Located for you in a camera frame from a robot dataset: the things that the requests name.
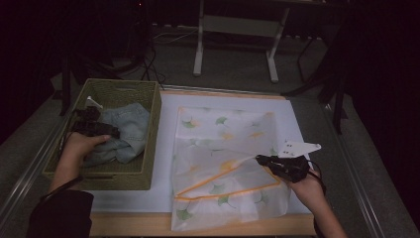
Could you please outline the person's left hand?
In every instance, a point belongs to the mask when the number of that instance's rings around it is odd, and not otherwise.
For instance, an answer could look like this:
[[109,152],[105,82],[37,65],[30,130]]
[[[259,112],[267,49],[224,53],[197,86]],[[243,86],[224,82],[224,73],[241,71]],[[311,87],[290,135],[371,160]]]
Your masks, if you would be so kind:
[[72,133],[67,138],[57,168],[61,171],[75,173],[81,167],[83,159],[97,145],[103,144],[109,139],[109,135],[87,137],[79,133]]

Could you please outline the light blue denim jeans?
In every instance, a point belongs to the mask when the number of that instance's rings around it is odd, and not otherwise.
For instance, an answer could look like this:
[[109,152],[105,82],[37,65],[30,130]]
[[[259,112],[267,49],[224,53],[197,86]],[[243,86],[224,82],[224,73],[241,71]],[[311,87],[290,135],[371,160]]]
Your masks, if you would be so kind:
[[94,167],[117,161],[127,164],[146,147],[150,112],[140,103],[107,109],[102,112],[100,122],[119,129],[120,138],[111,137],[100,144],[86,157],[83,165]]

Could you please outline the metal rail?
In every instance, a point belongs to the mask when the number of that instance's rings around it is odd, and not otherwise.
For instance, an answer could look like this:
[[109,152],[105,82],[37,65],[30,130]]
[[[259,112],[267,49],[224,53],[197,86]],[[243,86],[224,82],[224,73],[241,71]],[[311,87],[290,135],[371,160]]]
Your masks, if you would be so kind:
[[337,144],[337,148],[340,151],[339,159],[343,164],[346,179],[350,185],[350,191],[352,192],[353,201],[357,204],[356,211],[363,217],[363,222],[368,230],[369,237],[383,238],[384,233],[382,227],[379,224],[372,203],[368,198],[368,191],[355,164],[355,157],[349,151],[344,137],[337,132],[337,129],[332,122],[332,106],[330,104],[321,105],[321,109],[327,120],[329,132],[332,134],[332,137]]
[[7,229],[12,216],[22,204],[28,191],[41,173],[42,168],[48,161],[48,157],[53,153],[53,142],[59,138],[59,134],[66,127],[69,117],[69,113],[58,117],[47,137],[43,139],[43,143],[39,146],[31,162],[14,184],[5,202],[0,206],[0,235]]
[[208,87],[195,87],[195,86],[181,86],[181,85],[164,85],[161,87],[165,92],[186,92],[186,93],[221,93],[221,94],[246,94],[246,95],[260,95],[259,92],[234,90],[234,89],[220,89]]

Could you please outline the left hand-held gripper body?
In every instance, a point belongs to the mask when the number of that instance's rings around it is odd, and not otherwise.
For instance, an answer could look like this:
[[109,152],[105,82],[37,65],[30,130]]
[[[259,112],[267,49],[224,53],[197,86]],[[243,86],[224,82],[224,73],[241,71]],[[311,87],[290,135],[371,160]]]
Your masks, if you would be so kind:
[[91,96],[85,100],[82,109],[75,109],[75,121],[71,127],[72,132],[85,136],[97,136],[99,134],[98,119],[101,116],[103,106],[96,102]]

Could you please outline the white metal stand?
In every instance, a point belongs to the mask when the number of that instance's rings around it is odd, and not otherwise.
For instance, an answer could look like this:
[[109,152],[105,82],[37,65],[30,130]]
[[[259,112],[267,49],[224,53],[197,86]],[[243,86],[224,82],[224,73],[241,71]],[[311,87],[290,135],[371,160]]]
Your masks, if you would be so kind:
[[279,77],[274,56],[285,27],[289,8],[282,11],[279,21],[266,21],[208,15],[205,13],[204,7],[205,0],[199,0],[197,48],[192,74],[194,76],[201,75],[204,53],[203,35],[205,32],[266,37],[273,39],[271,48],[265,52],[270,81],[278,83]]

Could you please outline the white leaf-print zipper bag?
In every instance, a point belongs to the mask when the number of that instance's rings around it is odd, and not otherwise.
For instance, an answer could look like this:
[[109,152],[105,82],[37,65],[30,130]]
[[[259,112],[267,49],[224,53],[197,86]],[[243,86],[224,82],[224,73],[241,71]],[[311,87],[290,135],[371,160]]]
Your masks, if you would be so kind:
[[173,231],[282,216],[290,189],[256,156],[278,154],[275,115],[180,107],[173,146]]

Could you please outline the black metal stand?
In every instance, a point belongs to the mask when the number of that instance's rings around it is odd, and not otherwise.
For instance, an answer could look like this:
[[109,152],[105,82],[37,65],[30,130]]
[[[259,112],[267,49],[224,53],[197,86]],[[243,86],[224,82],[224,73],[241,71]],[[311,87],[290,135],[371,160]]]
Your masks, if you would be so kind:
[[300,60],[303,57],[304,53],[309,49],[310,45],[314,41],[315,39],[312,38],[305,45],[304,49],[301,51],[296,61],[299,76],[303,82],[303,85],[300,87],[297,87],[296,89],[282,92],[282,95],[283,96],[296,96],[316,86],[323,85],[321,91],[319,92],[317,96],[318,101],[320,103],[327,105],[331,101],[332,98],[335,98],[335,101],[333,103],[334,110],[333,110],[332,123],[333,123],[335,131],[339,135],[341,135],[342,134],[341,119],[343,116],[345,78],[343,76],[339,76],[336,72],[328,71],[326,69],[327,54],[324,55],[318,67],[307,79],[303,77]]

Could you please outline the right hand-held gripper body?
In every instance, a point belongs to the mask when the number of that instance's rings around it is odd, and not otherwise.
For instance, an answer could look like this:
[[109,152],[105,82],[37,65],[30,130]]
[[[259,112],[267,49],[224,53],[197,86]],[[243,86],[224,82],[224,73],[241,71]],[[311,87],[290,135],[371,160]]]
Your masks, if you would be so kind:
[[269,164],[278,167],[278,173],[282,179],[299,182],[305,179],[309,173],[310,166],[307,156],[321,148],[320,144],[285,141],[280,152]]

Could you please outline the person's right hand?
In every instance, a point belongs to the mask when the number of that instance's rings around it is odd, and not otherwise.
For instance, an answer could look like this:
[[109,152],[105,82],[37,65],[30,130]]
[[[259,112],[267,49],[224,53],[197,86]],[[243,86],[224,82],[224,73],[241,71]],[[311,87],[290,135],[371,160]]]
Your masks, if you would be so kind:
[[325,197],[319,174],[309,170],[306,178],[299,182],[289,182],[287,185],[295,192],[297,198],[305,205],[318,202]]

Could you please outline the green woven basket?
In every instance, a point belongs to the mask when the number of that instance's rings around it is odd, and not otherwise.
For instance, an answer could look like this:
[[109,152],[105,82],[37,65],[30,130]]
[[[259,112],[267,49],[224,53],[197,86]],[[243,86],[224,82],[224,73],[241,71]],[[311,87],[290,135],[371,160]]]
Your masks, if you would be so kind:
[[140,103],[149,113],[146,147],[130,162],[123,164],[113,159],[102,165],[82,168],[83,189],[87,190],[149,190],[152,184],[158,135],[161,99],[154,81],[134,81],[89,78],[73,106],[83,110],[87,97],[104,109],[116,109]]

